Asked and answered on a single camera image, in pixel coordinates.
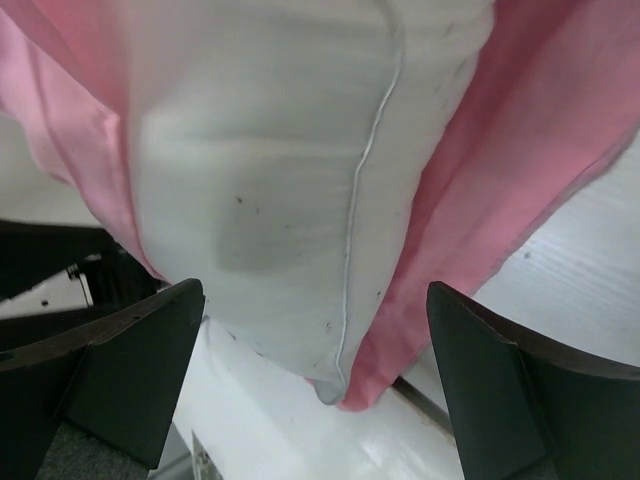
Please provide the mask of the pink pillowcase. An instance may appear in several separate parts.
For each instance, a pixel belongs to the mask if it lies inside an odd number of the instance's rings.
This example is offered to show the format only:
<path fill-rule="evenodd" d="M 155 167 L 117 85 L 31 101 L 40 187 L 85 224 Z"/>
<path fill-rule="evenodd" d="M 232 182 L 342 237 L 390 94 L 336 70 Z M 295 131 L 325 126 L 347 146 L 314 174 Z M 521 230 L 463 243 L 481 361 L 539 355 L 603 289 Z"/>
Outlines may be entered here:
<path fill-rule="evenodd" d="M 3 2 L 1 111 L 39 169 L 168 281 L 139 229 L 122 2 Z M 431 282 L 479 290 L 638 125 L 637 2 L 489 2 L 492 30 L 421 172 L 389 288 L 333 404 L 345 410 L 372 406 L 428 344 Z"/>

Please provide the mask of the white pillow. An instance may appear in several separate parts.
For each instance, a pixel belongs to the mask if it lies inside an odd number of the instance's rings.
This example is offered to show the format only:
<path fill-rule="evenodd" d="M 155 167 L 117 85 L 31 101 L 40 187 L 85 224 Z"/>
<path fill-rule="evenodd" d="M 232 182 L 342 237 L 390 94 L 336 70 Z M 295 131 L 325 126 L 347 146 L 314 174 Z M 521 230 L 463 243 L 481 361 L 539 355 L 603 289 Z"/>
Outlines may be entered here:
<path fill-rule="evenodd" d="M 124 1 L 145 254 L 233 338 L 346 393 L 489 1 Z"/>

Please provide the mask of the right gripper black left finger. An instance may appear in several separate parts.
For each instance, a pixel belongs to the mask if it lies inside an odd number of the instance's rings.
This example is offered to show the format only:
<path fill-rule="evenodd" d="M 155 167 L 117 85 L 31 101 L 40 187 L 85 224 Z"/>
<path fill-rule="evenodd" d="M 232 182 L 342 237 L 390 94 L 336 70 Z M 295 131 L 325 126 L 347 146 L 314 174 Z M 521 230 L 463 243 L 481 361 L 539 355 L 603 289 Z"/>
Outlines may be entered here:
<path fill-rule="evenodd" d="M 1 475 L 144 479 L 159 465 L 204 310 L 188 279 L 123 310 L 1 323 Z"/>

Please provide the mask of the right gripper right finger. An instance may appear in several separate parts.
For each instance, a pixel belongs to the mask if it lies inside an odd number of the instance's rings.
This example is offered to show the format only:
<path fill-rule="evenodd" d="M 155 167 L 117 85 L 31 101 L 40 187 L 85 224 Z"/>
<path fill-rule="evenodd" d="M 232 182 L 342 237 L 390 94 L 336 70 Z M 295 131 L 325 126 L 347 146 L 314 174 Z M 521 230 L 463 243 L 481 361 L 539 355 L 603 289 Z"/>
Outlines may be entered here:
<path fill-rule="evenodd" d="M 426 301 L 467 479 L 636 479 L 639 370 L 501 317 L 443 282 Z"/>

